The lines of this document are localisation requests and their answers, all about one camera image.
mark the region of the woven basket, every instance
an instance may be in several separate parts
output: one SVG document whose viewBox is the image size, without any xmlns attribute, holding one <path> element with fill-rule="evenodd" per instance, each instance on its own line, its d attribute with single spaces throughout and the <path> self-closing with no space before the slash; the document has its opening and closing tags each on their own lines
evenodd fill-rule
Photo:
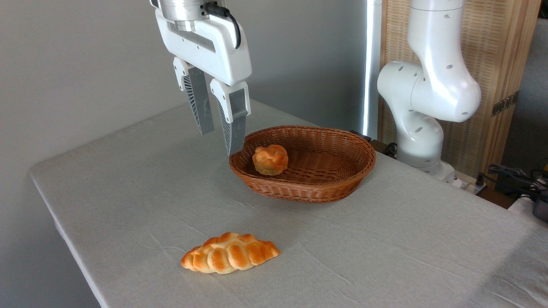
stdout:
<svg viewBox="0 0 548 308">
<path fill-rule="evenodd" d="M 288 168 L 276 176 L 255 170 L 252 156 L 259 146 L 286 148 Z M 375 150 L 362 137 L 332 129 L 278 126 L 251 133 L 243 149 L 230 156 L 232 171 L 261 195 L 291 201 L 323 203 L 343 199 L 373 169 Z"/>
</svg>

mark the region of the gray wall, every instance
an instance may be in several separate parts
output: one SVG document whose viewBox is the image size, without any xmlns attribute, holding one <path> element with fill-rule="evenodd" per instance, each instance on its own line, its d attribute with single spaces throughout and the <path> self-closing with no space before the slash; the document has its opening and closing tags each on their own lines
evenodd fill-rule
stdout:
<svg viewBox="0 0 548 308">
<path fill-rule="evenodd" d="M 248 38 L 252 98 L 319 126 L 361 132 L 364 0 L 228 2 Z"/>
<path fill-rule="evenodd" d="M 548 164 L 548 20 L 538 19 L 520 95 L 512 117 L 503 165 L 531 169 Z"/>
<path fill-rule="evenodd" d="M 350 4 L 229 1 L 252 98 L 360 130 L 363 4 Z M 0 307 L 97 307 L 28 169 L 186 98 L 147 0 L 0 7 Z"/>
</svg>

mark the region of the braided bread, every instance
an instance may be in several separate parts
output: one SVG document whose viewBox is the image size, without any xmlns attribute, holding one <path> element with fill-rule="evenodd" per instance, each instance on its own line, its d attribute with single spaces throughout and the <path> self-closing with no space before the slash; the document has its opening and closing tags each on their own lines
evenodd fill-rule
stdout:
<svg viewBox="0 0 548 308">
<path fill-rule="evenodd" d="M 264 175 L 278 175 L 287 169 L 289 158 L 287 151 L 281 145 L 273 144 L 268 147 L 259 146 L 253 154 L 255 170 Z"/>
<path fill-rule="evenodd" d="M 279 254 L 272 242 L 260 241 L 251 234 L 227 232 L 187 252 L 181 265 L 195 272 L 228 274 L 263 264 Z"/>
</svg>

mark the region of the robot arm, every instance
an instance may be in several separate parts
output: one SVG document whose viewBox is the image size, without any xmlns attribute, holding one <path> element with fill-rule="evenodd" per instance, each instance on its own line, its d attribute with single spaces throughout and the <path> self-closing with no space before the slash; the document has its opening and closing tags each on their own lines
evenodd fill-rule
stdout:
<svg viewBox="0 0 548 308">
<path fill-rule="evenodd" d="M 214 130 L 204 73 L 213 77 L 210 90 L 218 100 L 229 155 L 241 150 L 246 116 L 251 114 L 245 80 L 251 60 L 245 33 L 224 0 L 150 0 L 165 47 L 175 56 L 173 68 L 181 91 L 189 96 L 202 134 Z"/>
<path fill-rule="evenodd" d="M 443 130 L 435 119 L 463 122 L 481 100 L 460 50 L 464 3 L 412 0 L 407 40 L 421 65 L 391 62 L 378 78 L 396 121 L 398 160 L 447 182 L 454 169 L 441 161 Z"/>
</svg>

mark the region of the white tablecloth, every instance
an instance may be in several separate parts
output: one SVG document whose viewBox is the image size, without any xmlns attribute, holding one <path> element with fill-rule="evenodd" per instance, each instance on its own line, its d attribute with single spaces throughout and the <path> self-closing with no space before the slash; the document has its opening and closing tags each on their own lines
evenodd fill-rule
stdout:
<svg viewBox="0 0 548 308">
<path fill-rule="evenodd" d="M 252 108 L 248 132 L 309 124 Z M 220 124 L 200 136 L 183 106 L 31 175 L 103 307 L 548 307 L 548 230 L 380 154 L 342 201 L 272 199 L 232 173 Z M 181 267 L 228 231 L 281 255 Z"/>
</svg>

